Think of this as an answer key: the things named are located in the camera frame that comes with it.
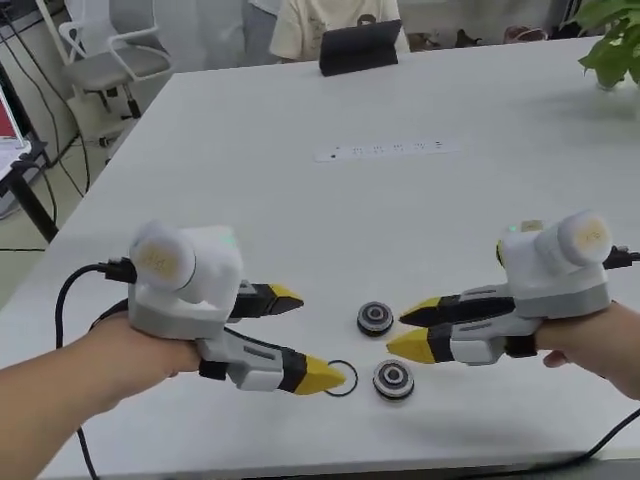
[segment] yellow fingertip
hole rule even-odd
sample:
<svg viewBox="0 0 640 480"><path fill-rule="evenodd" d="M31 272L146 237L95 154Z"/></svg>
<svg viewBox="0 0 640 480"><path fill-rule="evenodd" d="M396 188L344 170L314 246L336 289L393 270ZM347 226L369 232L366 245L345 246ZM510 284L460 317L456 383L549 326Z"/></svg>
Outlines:
<svg viewBox="0 0 640 480"><path fill-rule="evenodd" d="M307 374L296 391L296 395L314 395L316 393L339 387L347 381L344 374L324 360L309 355L307 357Z"/></svg>
<svg viewBox="0 0 640 480"><path fill-rule="evenodd" d="M425 300L421 304L416 305L415 307L413 307L411 310L408 310L408 311L404 312L402 314L402 316L406 317L407 315L411 315L412 313L416 313L417 311L422 310L423 308L437 307L438 304L440 303L440 300L442 300L442 297L433 297L433 298L430 298L428 300Z"/></svg>
<svg viewBox="0 0 640 480"><path fill-rule="evenodd" d="M302 302L302 298L299 295L293 293L287 287L283 287L282 285L275 285L275 284L269 284L269 287L271 287L271 290L273 290L274 295L278 298L291 298L293 300L298 300Z"/></svg>
<svg viewBox="0 0 640 480"><path fill-rule="evenodd" d="M433 352L427 342L428 336L428 328L413 330L387 343L387 350L393 355L414 362L436 363Z"/></svg>

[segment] beige t-shirt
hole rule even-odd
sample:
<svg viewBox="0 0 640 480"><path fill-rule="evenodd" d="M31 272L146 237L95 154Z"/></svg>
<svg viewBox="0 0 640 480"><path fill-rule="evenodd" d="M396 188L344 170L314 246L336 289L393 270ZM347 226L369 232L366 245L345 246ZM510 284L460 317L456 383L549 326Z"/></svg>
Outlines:
<svg viewBox="0 0 640 480"><path fill-rule="evenodd" d="M325 32L399 18L397 0L284 0L271 53L288 60L318 60ZM410 51L404 29L396 50Z"/></svg>

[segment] white table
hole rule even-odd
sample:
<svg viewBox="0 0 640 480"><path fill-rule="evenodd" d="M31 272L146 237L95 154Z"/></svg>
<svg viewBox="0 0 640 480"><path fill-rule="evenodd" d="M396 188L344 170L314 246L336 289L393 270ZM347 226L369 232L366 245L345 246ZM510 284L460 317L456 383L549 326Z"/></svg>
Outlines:
<svg viewBox="0 0 640 480"><path fill-rule="evenodd" d="M595 207L619 243L640 247L640 123L629 104L614 105L583 77L576 59L591 42L416 54L330 79L314 64L175 76L2 311L0 363L51 348L63 280L125 253L143 222L228 224L252 281L284 283L307 301L241 331L349 360L359 388L345 399L296 398L182 376L86 425L102 475L496 465L586 450L637 407L605 381L572 367L546 370L540 359L413 365L417 390L393 406L370 383L389 358L384 340L364 338L354 321L369 300L401 311L501 282L495 241L521 219ZM439 138L464 147L313 161L334 145ZM611 283L617 299L640 308L640 270L616 272ZM124 294L97 278L79 282L68 339ZM640 456L640 425L606 456ZM45 478L81 475L74 439Z"/></svg>

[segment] o-ring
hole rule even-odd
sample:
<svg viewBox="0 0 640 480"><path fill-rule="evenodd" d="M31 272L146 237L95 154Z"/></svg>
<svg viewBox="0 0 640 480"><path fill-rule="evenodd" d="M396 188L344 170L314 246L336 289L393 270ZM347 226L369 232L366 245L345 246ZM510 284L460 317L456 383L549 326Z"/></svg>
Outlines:
<svg viewBox="0 0 640 480"><path fill-rule="evenodd" d="M358 371L356 370L356 367L351 365L346 360L332 360L332 361L330 361L328 363L328 365L329 366L331 366L331 365L344 365L345 367L348 367L354 374L354 383L353 383L353 387L351 387L350 390L348 390L348 391L346 391L344 393L333 393L333 392L330 392L329 390L325 390L324 393L326 393L330 397L334 397L334 398L344 398L344 397L347 397L347 396L351 395L356 390L356 388L358 387L358 383L360 382L360 377L358 376Z"/></svg>

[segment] green plant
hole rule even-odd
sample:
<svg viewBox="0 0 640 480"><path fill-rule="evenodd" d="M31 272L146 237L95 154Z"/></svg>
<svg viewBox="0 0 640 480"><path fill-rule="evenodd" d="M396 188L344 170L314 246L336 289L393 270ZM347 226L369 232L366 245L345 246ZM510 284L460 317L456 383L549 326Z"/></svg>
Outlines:
<svg viewBox="0 0 640 480"><path fill-rule="evenodd" d="M640 0L591 0L574 20L583 31L609 27L589 55L580 59L586 70L595 70L600 85L613 88L627 72L640 85Z"/></svg>

